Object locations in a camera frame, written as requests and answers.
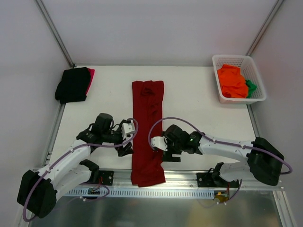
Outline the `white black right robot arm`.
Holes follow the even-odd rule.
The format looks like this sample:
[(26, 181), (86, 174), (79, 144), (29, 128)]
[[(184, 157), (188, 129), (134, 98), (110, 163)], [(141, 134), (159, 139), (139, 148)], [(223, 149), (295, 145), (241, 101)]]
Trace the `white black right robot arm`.
[(153, 145), (163, 150), (163, 161), (179, 162), (182, 152), (198, 155), (215, 155), (233, 159), (233, 163), (217, 163), (212, 182), (223, 187), (231, 181), (255, 179), (269, 186), (276, 186), (281, 175), (284, 156), (266, 139), (235, 141), (216, 138), (194, 131), (187, 133), (171, 125), (162, 136), (152, 139)]

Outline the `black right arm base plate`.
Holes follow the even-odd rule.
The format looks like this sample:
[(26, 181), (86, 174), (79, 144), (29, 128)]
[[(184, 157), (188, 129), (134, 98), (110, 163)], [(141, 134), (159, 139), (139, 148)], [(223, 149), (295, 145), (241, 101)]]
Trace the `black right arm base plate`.
[(214, 173), (196, 173), (197, 186), (200, 188), (238, 188), (239, 180), (228, 182)]

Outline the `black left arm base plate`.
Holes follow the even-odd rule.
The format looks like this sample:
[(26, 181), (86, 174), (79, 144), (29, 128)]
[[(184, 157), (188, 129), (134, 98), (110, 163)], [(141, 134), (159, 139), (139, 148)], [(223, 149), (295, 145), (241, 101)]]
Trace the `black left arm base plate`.
[(99, 170), (97, 178), (95, 180), (96, 184), (101, 184), (105, 186), (112, 186), (114, 179), (114, 171), (111, 170)]

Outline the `dark red t shirt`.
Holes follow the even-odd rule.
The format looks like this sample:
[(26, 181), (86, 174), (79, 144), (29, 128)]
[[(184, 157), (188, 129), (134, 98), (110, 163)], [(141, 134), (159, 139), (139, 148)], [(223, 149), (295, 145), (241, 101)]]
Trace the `dark red t shirt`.
[(161, 136), (162, 123), (152, 126), (162, 119), (164, 97), (163, 81), (135, 81), (132, 83), (133, 118), (139, 130), (133, 139), (132, 173), (133, 185), (149, 187), (165, 182), (160, 151), (153, 151), (148, 137)]

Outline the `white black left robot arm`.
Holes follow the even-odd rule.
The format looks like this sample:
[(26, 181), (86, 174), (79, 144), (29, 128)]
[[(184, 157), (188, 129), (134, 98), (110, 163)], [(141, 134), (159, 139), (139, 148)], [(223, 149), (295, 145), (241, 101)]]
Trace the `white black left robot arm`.
[[(114, 148), (119, 157), (132, 154), (132, 140), (138, 129), (134, 118), (114, 125), (111, 115), (100, 113), (63, 155), (37, 171), (25, 172), (17, 196), (18, 204), (23, 206), (23, 220), (44, 218), (68, 191), (82, 183), (95, 184), (99, 179), (99, 166), (89, 160), (90, 155), (97, 148)], [(33, 218), (27, 218), (27, 211)]]

